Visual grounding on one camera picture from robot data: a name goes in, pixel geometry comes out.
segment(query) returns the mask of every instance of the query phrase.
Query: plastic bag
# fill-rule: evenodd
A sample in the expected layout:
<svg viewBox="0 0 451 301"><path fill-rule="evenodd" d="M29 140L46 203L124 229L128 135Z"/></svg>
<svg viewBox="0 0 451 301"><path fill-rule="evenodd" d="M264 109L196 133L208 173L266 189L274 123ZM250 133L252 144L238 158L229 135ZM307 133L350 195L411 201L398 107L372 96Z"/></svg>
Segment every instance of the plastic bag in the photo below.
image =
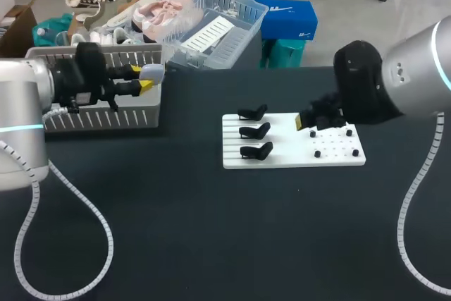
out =
<svg viewBox="0 0 451 301"><path fill-rule="evenodd" d="M34 26L33 41L35 43L35 46L58 46L56 40L60 39L57 39L56 36L60 32L67 32L72 18L73 15L65 13L60 18L50 18Z"/></svg>

